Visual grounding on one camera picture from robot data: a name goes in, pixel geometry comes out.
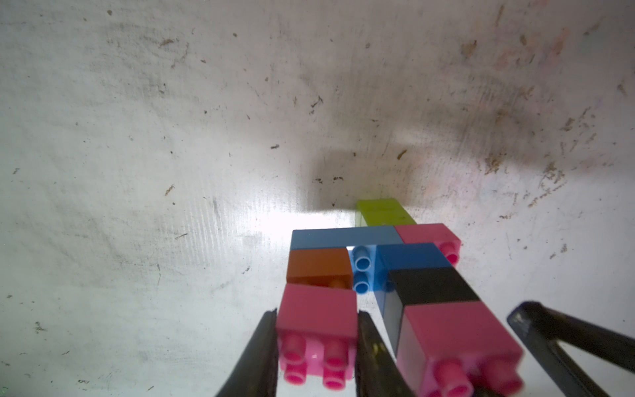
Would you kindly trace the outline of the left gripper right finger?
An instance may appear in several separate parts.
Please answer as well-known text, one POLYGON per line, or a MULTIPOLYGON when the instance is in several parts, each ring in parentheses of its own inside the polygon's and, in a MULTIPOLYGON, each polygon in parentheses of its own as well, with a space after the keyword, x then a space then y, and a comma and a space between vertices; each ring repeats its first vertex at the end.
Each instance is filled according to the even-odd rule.
POLYGON ((410 396, 414 393, 403 379, 370 314, 358 314, 357 396, 410 396))

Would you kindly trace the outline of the orange lego brick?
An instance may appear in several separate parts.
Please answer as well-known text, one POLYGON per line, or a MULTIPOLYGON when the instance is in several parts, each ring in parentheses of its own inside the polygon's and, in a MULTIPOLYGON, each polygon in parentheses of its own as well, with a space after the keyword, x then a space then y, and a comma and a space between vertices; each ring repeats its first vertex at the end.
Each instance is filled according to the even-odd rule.
POLYGON ((353 272, 346 248, 293 250, 286 281, 291 284, 352 289, 353 272))

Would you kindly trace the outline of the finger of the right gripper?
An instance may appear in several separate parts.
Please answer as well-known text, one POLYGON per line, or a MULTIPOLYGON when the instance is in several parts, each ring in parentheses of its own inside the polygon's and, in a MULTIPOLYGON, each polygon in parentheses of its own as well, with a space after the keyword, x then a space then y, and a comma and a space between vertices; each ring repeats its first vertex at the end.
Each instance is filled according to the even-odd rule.
POLYGON ((507 317, 511 329, 566 396, 607 393, 559 346, 565 342, 634 372, 634 339, 584 320, 525 301, 507 317))

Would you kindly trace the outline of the light blue long lego brick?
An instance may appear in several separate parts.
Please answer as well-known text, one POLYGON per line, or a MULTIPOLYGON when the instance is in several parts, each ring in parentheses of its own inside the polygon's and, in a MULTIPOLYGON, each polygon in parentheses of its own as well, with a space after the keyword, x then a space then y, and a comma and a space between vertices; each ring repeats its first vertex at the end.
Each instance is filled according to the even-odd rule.
POLYGON ((375 269, 377 247, 398 245, 403 241, 393 226, 294 230, 291 250, 346 248, 357 294, 380 287, 375 269))

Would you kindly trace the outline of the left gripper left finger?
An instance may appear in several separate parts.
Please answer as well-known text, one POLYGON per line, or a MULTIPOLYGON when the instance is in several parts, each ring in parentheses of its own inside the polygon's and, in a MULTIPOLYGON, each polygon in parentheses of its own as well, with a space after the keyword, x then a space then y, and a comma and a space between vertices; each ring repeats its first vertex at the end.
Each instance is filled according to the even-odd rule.
POLYGON ((277 310, 266 311, 217 397, 276 397, 277 310))

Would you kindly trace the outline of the black lego brick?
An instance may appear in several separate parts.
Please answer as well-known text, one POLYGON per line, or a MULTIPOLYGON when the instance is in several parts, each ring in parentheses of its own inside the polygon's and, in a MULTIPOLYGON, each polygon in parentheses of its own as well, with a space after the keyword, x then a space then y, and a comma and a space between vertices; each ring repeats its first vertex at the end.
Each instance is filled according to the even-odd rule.
POLYGON ((452 266, 388 271, 381 313, 394 354, 399 350, 406 306, 480 299, 452 266))

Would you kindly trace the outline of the pink lego brick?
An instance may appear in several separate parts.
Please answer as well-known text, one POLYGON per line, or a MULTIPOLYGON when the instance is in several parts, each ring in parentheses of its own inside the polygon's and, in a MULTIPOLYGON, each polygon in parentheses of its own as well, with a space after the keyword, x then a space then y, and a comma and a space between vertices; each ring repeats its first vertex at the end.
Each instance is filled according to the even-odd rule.
POLYGON ((275 329, 284 380, 303 385, 320 377, 328 390, 343 390, 357 355, 357 294, 351 289, 287 284, 275 329))
POLYGON ((409 305, 397 367, 418 396, 471 396, 487 387, 504 396, 524 386, 524 352, 481 301, 409 305))
POLYGON ((443 223, 395 226, 404 244, 432 243, 456 267, 461 259, 461 239, 443 223))

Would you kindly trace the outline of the green lego brick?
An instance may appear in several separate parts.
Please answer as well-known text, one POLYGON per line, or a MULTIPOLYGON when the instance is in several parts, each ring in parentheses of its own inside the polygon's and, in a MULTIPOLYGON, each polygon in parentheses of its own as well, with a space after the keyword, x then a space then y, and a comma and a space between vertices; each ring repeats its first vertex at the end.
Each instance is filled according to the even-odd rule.
POLYGON ((412 224, 416 224, 416 221, 395 198, 365 199, 357 202, 357 227, 412 224))

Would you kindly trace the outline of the dark blue lego brick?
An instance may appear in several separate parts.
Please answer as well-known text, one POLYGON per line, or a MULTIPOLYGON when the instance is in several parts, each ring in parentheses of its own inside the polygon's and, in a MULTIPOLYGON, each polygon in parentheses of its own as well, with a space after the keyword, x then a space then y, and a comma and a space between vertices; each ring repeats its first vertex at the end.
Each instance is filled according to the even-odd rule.
POLYGON ((385 314, 386 296, 392 291, 388 282, 389 271, 443 267, 452 267, 452 264, 433 243, 377 246, 373 291, 381 315, 385 314))

